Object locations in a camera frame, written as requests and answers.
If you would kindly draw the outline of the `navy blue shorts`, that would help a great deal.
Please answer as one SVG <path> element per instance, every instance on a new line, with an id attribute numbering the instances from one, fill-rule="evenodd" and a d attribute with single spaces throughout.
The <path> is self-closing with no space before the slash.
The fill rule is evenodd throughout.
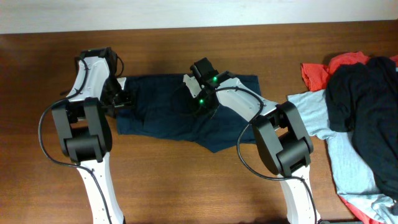
<path id="1" fill-rule="evenodd" d="M 237 142 L 256 142 L 248 122 L 228 107 L 195 114 L 198 102 L 184 86 L 181 74 L 128 77 L 125 89 L 134 94 L 136 105 L 118 112 L 120 135 L 190 141 L 211 152 L 233 147 Z"/>

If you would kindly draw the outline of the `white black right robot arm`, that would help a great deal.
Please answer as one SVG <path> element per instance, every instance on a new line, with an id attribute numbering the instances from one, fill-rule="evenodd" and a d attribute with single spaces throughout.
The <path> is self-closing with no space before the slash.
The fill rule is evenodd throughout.
<path id="1" fill-rule="evenodd" d="M 207 58 L 190 71 L 183 82 L 200 107 L 219 103 L 248 122 L 259 157 L 272 173 L 269 180 L 280 182 L 289 223 L 321 223 L 310 187 L 313 143 L 296 106 L 263 98 L 231 72 L 215 70 Z"/>

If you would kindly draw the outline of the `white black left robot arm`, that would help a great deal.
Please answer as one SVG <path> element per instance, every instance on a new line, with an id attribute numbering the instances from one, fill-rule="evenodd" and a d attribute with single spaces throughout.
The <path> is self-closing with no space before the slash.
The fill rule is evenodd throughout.
<path id="1" fill-rule="evenodd" d="M 52 106 L 62 152 L 84 183 L 93 223 L 125 223 L 110 173 L 113 146 L 107 117 L 134 106 L 111 47 L 84 50 L 75 59 L 76 80 L 64 100 Z"/>

